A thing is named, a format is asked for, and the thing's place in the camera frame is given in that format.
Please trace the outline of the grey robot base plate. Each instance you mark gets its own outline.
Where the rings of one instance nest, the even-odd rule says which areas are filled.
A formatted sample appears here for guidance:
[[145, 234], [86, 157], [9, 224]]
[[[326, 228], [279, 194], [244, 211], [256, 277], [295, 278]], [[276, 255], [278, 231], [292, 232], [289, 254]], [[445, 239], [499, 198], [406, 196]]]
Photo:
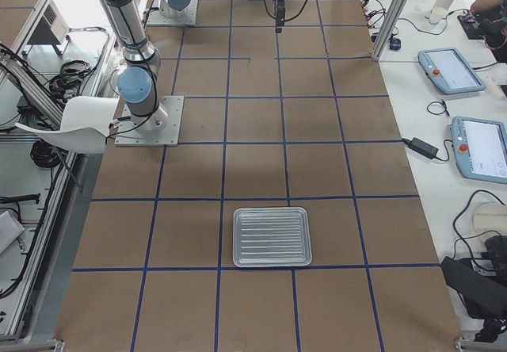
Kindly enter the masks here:
[[122, 115], [129, 121], [121, 121], [115, 138], [118, 147], [177, 146], [183, 113], [183, 96], [157, 96], [158, 108], [153, 110], [154, 98], [142, 103], [124, 106]]

